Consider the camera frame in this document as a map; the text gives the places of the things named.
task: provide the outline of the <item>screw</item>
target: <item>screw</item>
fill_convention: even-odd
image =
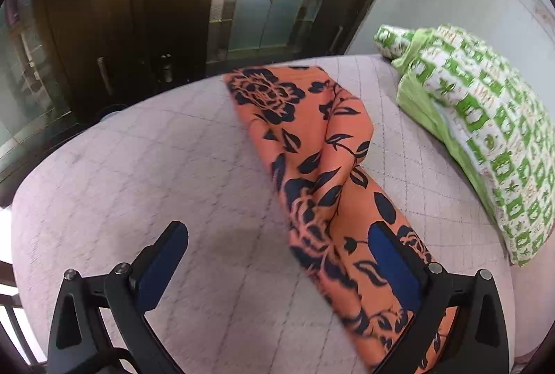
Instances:
[[[120,263],[116,266],[115,271],[117,275],[126,274],[131,266],[129,263]]]
[[[76,276],[77,276],[77,271],[75,269],[68,269],[67,271],[64,272],[64,279],[67,280],[68,282],[71,282],[71,280],[75,279]]]
[[[491,272],[487,269],[480,269],[480,277],[482,277],[484,280],[491,280],[493,276]]]
[[[428,265],[428,269],[429,269],[429,271],[430,271],[431,273],[433,273],[433,274],[439,274],[439,273],[441,273],[441,272],[443,271],[443,266],[441,266],[439,263],[436,263],[436,262],[434,261],[434,262],[431,262],[431,263]]]

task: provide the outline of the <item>orange floral cloth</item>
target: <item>orange floral cloth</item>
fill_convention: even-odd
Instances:
[[[384,221],[424,263],[433,258],[359,165],[374,130],[363,103],[320,67],[246,68],[224,81],[290,219],[293,255],[376,367],[413,314],[380,273],[368,229]],[[449,308],[416,372],[434,365],[453,317]]]

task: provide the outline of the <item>green and white pillow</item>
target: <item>green and white pillow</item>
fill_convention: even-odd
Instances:
[[[548,113],[507,59],[464,29],[418,29],[408,46],[406,34],[382,26],[376,35],[403,75],[399,105],[446,144],[500,228],[511,261],[526,264],[553,224]]]

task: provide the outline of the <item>green fabric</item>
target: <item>green fabric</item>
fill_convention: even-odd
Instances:
[[[545,108],[504,57],[464,29],[418,29],[407,46],[408,30],[391,28],[376,43],[398,58],[398,104],[446,145],[511,260],[526,264],[553,224],[555,128]]]

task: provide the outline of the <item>pillow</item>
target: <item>pillow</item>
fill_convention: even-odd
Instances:
[[[389,28],[376,38],[392,56],[402,50],[392,62],[403,75],[398,104],[446,144],[511,261],[526,264],[553,224],[555,128],[542,102],[507,59],[464,29],[418,29],[406,46],[406,32]]]

